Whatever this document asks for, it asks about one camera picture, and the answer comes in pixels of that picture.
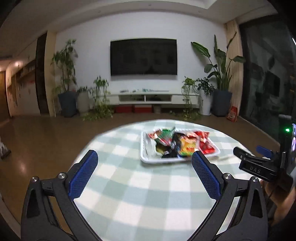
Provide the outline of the person's right hand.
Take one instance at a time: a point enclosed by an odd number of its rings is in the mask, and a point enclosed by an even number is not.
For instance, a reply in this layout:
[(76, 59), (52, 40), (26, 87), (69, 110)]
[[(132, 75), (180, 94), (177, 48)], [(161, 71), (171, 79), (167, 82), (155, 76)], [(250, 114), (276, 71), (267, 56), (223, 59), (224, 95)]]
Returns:
[(271, 226), (277, 225), (284, 220), (295, 202), (295, 187), (293, 187), (293, 189), (287, 194), (285, 190), (275, 184), (268, 183), (264, 180), (261, 180), (260, 184), (272, 202), (276, 205)]

